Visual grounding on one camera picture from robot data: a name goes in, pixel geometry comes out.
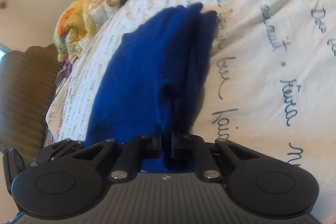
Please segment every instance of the white bedsheet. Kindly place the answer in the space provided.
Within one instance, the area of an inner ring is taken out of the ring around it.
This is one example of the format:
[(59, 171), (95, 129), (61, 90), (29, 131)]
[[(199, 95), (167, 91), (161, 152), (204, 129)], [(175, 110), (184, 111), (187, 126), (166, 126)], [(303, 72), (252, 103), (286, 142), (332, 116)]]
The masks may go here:
[(210, 142), (221, 135), (301, 165), (320, 184), (313, 215), (334, 224), (336, 0), (130, 0), (82, 41), (82, 55), (47, 115), (54, 138), (85, 139), (123, 33), (165, 7), (198, 1), (215, 9), (221, 23), (193, 133)]

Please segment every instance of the yellow blanket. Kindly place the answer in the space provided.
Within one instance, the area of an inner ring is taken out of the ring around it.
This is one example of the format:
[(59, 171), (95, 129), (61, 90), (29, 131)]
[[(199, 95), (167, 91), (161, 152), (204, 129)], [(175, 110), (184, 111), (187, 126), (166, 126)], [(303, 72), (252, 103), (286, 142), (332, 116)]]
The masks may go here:
[(93, 0), (77, 0), (61, 15), (54, 32), (54, 43), (58, 50), (58, 61), (65, 60), (68, 53), (73, 63), (82, 49), (78, 42), (84, 37), (96, 34), (96, 27), (89, 13), (89, 5)]

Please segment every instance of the blue cloth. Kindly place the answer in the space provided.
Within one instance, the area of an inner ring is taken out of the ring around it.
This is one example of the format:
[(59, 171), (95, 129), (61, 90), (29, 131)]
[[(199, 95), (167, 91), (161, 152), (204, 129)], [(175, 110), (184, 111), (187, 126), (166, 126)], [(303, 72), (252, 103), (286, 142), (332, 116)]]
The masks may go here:
[(216, 27), (216, 12), (201, 9), (201, 3), (165, 9), (123, 36), (97, 92), (86, 146), (107, 138), (125, 143), (159, 127), (163, 157), (142, 169), (182, 168), (170, 160), (171, 131), (190, 129)]

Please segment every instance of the brown headboard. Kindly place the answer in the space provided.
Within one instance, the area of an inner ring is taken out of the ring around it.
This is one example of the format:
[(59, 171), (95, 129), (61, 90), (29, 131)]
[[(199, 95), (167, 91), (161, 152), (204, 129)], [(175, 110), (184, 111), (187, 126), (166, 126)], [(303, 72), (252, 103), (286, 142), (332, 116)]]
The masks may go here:
[(0, 60), (0, 149), (15, 148), (27, 162), (41, 148), (43, 119), (62, 68), (57, 55), (52, 44), (11, 51)]

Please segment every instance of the metal screw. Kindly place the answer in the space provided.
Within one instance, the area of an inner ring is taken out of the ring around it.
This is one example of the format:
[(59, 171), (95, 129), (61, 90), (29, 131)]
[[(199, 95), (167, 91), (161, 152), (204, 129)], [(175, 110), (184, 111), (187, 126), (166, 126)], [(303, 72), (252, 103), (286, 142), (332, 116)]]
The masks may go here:
[(221, 174), (218, 171), (216, 171), (216, 170), (206, 170), (203, 173), (203, 175), (207, 179), (215, 179), (215, 178), (218, 178)]
[(111, 174), (111, 177), (114, 179), (124, 179), (127, 177), (127, 172), (119, 170), (119, 171), (113, 171)]
[(171, 179), (171, 176), (169, 175), (164, 175), (161, 177), (164, 181), (167, 181), (167, 180), (170, 180)]

